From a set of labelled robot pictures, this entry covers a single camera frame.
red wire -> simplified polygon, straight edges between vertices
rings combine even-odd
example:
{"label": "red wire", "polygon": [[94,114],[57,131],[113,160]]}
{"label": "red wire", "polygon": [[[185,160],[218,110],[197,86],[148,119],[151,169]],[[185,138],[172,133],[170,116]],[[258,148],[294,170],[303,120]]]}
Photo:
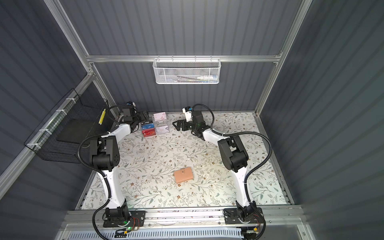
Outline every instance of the red wire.
{"label": "red wire", "polygon": [[134,217],[133,220],[135,220],[135,219],[137,219],[137,222],[138,222],[138,224],[139,224],[139,226],[140,226],[140,221],[139,221],[139,219]]}
{"label": "red wire", "polygon": [[[257,217],[259,217],[258,215],[253,215],[253,217],[255,218],[255,216],[257,216]],[[259,227],[260,227],[260,223],[259,223],[259,221],[255,218],[255,220],[257,221],[257,224],[259,225]]]}

floral tablecloth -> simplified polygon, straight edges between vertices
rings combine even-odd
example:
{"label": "floral tablecloth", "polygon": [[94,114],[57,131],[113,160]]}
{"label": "floral tablecloth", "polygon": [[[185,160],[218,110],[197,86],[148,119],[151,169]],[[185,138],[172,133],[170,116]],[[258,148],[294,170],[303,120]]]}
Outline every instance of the floral tablecloth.
{"label": "floral tablecloth", "polygon": [[[212,117],[203,113],[210,125]],[[120,186],[129,208],[198,207],[235,205],[233,179],[221,162],[218,147],[190,131],[176,131],[172,122],[183,114],[167,114],[170,132],[143,137],[141,131],[119,142]],[[220,132],[258,131],[252,113],[215,113],[214,128]],[[247,150],[248,169],[259,164],[267,152],[255,135],[240,136]],[[191,167],[193,180],[175,182],[173,172]],[[269,161],[248,179],[258,205],[286,204]],[[96,175],[82,209],[96,209],[106,201],[103,185]]]}

vent grille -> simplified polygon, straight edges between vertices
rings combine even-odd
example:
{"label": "vent grille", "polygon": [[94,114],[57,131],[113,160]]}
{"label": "vent grille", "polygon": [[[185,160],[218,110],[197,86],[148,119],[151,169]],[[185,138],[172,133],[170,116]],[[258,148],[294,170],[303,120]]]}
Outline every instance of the vent grille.
{"label": "vent grille", "polygon": [[[204,227],[204,228],[168,228],[168,229],[140,229],[127,234],[125,238],[115,238],[115,230],[100,230],[108,239],[159,239],[159,238],[234,238],[241,239],[239,228]],[[95,231],[71,231],[68,240],[98,240],[101,239]]]}

wire mesh basket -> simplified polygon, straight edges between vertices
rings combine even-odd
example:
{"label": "wire mesh basket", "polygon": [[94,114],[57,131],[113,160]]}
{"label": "wire mesh basket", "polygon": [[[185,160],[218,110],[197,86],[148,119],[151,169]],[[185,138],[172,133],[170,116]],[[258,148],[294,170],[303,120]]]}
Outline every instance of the wire mesh basket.
{"label": "wire mesh basket", "polygon": [[220,59],[206,62],[153,61],[158,84],[217,84],[220,68]]}
{"label": "wire mesh basket", "polygon": [[[108,102],[103,98],[76,95],[45,128],[40,129],[40,137],[31,142],[30,136],[24,143],[41,159],[46,161],[79,163],[76,154],[79,143],[88,136],[107,132],[113,121],[99,119],[108,108]],[[89,159],[89,143],[85,143],[81,156]]]}

yellow label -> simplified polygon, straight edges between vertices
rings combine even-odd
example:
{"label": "yellow label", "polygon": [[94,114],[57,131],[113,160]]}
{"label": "yellow label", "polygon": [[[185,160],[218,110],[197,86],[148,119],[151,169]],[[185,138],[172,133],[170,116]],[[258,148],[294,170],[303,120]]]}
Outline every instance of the yellow label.
{"label": "yellow label", "polygon": [[101,116],[100,116],[100,119],[99,119],[99,124],[100,124],[100,125],[103,123],[104,116],[105,116],[105,109],[104,109],[103,112],[101,113]]}

